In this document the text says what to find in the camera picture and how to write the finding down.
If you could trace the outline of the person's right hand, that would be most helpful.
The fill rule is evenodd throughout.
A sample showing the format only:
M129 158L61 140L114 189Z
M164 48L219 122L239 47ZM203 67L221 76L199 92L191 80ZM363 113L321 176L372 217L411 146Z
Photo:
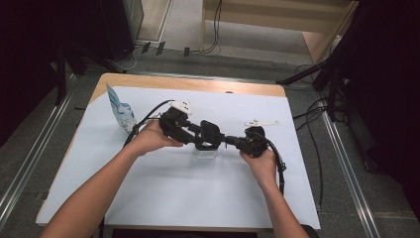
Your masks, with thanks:
M250 166L261 188L276 187L276 163L273 151L265 150L258 158L253 158L243 152L240 156Z

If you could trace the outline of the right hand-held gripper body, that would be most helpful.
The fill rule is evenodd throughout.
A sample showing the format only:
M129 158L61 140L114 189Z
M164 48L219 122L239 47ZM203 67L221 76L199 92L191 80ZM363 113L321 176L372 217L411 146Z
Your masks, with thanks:
M259 157L265 150L272 149L278 155L274 143L265 136L265 130L261 124L250 125L245 130L246 137L240 143L239 150L251 157Z

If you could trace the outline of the black tripod stand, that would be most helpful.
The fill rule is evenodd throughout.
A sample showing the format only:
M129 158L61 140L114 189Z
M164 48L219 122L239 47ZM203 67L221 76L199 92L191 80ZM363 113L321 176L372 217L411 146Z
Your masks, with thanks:
M326 111L330 120L335 122L338 120L338 117L336 116L337 109L335 108L336 96L338 93L339 81L342 79L340 62L340 53L332 51L331 54L321 62L316 63L287 79L278 79L275 83L279 85L289 85L317 72L318 75L312 82L312 88L315 91L322 91L326 86L329 86Z

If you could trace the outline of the person's left hand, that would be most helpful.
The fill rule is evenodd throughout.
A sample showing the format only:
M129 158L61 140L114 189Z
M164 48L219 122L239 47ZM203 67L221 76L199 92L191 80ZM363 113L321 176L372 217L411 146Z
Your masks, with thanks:
M165 147L182 147L183 144L166 136L159 126L158 119L150 121L129 143L129 147L137 156L153 152Z

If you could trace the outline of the light wooden cabinet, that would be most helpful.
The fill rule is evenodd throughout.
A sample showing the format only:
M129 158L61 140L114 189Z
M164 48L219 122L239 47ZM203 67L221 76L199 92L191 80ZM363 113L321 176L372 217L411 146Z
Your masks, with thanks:
M301 31L314 63L343 35L359 0L222 0L221 21Z

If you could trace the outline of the black curtain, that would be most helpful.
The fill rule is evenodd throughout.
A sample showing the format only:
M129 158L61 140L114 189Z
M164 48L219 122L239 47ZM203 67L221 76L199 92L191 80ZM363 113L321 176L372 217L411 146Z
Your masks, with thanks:
M57 90L62 40L122 58L134 49L123 0L0 0L0 147Z
M420 222L420 0L359 0L337 49L344 92L373 139L366 156Z

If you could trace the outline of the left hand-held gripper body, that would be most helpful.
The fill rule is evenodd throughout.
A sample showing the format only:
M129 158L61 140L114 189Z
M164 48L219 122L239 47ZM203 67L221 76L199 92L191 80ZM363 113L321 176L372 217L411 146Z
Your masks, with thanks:
M192 112L188 102L179 100L170 101L169 109L159 118L159 126L166 136L182 143L181 132L184 131L183 124L191 114Z

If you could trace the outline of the grey cabinet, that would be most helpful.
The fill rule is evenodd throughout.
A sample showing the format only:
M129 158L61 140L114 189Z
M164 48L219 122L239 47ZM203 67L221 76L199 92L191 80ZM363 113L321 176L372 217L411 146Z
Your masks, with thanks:
M142 0L123 0L132 40L136 41L144 20Z

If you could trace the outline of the metal floor rail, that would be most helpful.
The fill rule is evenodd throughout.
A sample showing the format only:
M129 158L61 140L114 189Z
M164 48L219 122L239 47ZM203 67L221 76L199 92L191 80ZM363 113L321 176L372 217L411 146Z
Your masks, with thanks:
M212 76L212 75L194 75L194 74L180 74L180 73L165 73L165 72L152 72L152 71L140 71L140 72L130 72L134 75L144 75L144 76L164 76L164 77L181 77L187 79L202 79L202 80L221 80L221 81L231 81L231 82L247 82L247 83L261 83L261 84L272 84L275 85L274 79L254 79L254 78L239 78L239 77L226 77L226 76ZM296 88L307 88L311 87L312 83L303 82L298 80L294 83L283 85L286 87L296 87Z
M5 191L4 195L0 199L0 232L3 230L9 216L11 215L16 203L19 200L30 176L32 175L38 161L43 154L45 147L51 139L53 132L60 121L64 111L66 110L68 103L74 92L74 87L77 84L77 76L73 73L66 84L68 92L65 94L63 100L56 105L43 126L41 132L37 136L34 144L30 151L19 167L16 175L12 179L11 184Z
M359 180L354 172L350 158L337 129L336 123L331 119L331 116L334 114L334 112L330 105L326 103L323 103L323 105L327 107L327 111L323 115L323 121L334 147L338 162L349 189L349 193L352 197L353 204L357 211L357 215L364 229L366 237L380 238L373 214L365 194L363 193L363 190L360 186Z

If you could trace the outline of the black metal stand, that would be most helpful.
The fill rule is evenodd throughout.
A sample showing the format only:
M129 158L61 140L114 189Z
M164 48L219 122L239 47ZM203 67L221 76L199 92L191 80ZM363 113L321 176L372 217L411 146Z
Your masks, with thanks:
M56 105L60 105L67 94L65 66L68 64L76 74L85 74L86 65L81 58L82 56L94 60L111 72L119 73L116 66L81 44L77 44L74 41L60 41L56 49Z

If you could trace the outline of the clear container with black lid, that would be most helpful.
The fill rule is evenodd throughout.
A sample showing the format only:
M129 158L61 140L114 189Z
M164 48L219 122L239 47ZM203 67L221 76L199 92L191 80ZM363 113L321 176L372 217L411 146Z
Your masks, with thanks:
M202 120L199 130L195 134L195 158L199 160L215 159L222 139L223 135L217 125Z

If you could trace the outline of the blue and white pouch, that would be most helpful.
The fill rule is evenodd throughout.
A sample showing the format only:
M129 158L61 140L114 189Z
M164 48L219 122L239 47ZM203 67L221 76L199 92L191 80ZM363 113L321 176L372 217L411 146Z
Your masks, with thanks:
M117 123L126 134L130 134L137 124L131 105L121 102L116 91L110 85L107 86L107 94Z

